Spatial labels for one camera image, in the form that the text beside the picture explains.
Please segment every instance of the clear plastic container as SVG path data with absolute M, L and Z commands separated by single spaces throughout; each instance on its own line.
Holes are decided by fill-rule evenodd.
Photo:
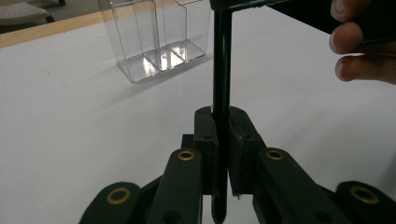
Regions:
M 206 53 L 208 0 L 98 0 L 117 64 L 131 82 Z

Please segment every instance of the chair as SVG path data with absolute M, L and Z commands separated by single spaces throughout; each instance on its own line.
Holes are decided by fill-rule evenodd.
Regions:
M 27 3 L 0 7 L 0 25 L 18 25 L 42 19 L 48 23 L 55 21 L 47 10 Z

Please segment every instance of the pen holder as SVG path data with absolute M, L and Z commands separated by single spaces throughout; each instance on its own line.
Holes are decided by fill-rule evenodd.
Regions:
M 208 0 L 98 0 L 118 67 L 133 83 L 206 52 Z

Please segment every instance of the white tabletop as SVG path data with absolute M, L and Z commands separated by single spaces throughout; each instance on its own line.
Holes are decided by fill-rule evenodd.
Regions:
M 395 200 L 396 87 L 339 81 L 328 39 L 267 7 L 234 13 L 232 105 L 320 185 L 359 180 Z M 0 223 L 78 223 L 102 188 L 160 176 L 212 104 L 211 46 L 140 84 L 103 24 L 0 49 Z M 230 199 L 226 223 L 258 223 L 250 196 Z

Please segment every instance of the black rod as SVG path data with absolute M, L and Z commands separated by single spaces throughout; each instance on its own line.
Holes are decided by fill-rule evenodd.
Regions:
M 215 11 L 213 120 L 219 138 L 217 180 L 212 197 L 212 217 L 215 223 L 223 223 L 227 215 L 232 15 L 231 10 Z

